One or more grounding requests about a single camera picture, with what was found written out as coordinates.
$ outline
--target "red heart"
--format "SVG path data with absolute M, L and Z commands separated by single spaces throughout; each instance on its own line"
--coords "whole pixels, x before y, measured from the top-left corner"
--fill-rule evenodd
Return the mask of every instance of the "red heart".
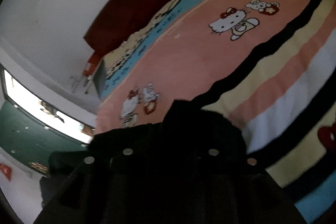
M 332 127 L 321 127 L 319 131 L 317 132 L 317 136 L 320 140 L 320 142 L 323 144 L 323 146 L 331 151 L 336 152 L 336 140 L 332 140 L 330 135 L 332 134 L 334 137 L 336 137 L 336 131 L 333 130 L 336 128 L 336 125 L 333 124 Z

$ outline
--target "hello kitty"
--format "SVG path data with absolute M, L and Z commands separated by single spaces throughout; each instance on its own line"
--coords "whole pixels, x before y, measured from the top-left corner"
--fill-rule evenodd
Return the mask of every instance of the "hello kitty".
M 138 120 L 138 114 L 135 113 L 135 109 L 140 103 L 139 88 L 131 90 L 123 102 L 120 120 L 122 120 L 122 127 L 132 127 Z
M 245 10 L 237 10 L 229 8 L 226 12 L 220 14 L 220 19 L 212 22 L 209 27 L 215 33 L 221 34 L 229 29 L 232 31 L 231 40 L 237 40 L 245 32 L 259 25 L 259 20 L 256 18 L 248 18 L 244 20 L 248 12 Z
M 280 4 L 277 2 L 267 3 L 260 0 L 251 0 L 250 3 L 247 3 L 245 7 L 257 10 L 263 15 L 272 16 L 279 11 Z
M 144 102 L 143 111 L 146 115 L 153 113 L 156 109 L 158 100 L 160 99 L 160 94 L 155 93 L 153 88 L 153 83 L 149 83 L 148 86 L 144 87 L 142 90 L 142 99 Z

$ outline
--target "cream stripe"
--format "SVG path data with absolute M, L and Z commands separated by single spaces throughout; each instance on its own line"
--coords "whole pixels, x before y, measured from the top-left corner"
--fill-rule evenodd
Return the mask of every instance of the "cream stripe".
M 336 29 L 315 54 L 306 71 L 285 94 L 246 124 L 241 133 L 248 154 L 265 147 L 283 134 L 331 77 L 336 67 L 335 41 Z
M 300 48 L 322 27 L 334 3 L 335 0 L 322 0 L 310 21 L 303 28 L 297 30 L 275 54 L 261 59 L 252 72 L 237 87 L 223 93 L 217 102 L 202 109 L 219 112 L 228 117 L 262 83 L 279 73 L 287 61 L 299 52 Z
M 326 149 L 320 143 L 317 132 L 320 127 L 331 126 L 335 122 L 335 113 L 336 103 L 292 151 L 266 169 L 281 187 L 299 178 L 325 155 Z

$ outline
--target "pink stripe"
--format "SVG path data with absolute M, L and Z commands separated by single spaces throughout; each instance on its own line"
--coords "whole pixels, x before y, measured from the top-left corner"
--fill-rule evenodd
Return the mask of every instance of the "pink stripe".
M 268 80 L 253 93 L 253 95 L 236 107 L 228 119 L 240 128 L 264 112 L 282 97 L 298 78 L 307 70 L 310 61 L 324 46 L 330 33 L 336 27 L 336 5 L 325 19 L 323 26 L 305 43 L 280 72 Z

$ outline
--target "blue fabric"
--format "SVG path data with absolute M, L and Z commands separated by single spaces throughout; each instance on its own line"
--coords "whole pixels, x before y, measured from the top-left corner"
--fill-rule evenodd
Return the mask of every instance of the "blue fabric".
M 151 44 L 157 39 L 179 16 L 194 6 L 199 4 L 203 0 L 181 0 L 164 19 L 153 28 L 146 39 L 144 39 L 137 49 L 133 52 L 132 56 L 123 64 L 123 66 L 116 71 L 110 79 L 105 81 L 105 88 L 102 92 L 101 98 L 106 98 L 125 78 L 129 71 L 139 61 L 139 59 L 149 49 Z
M 336 200 L 336 171 L 319 187 L 298 201 L 295 206 L 307 223 L 312 223 Z

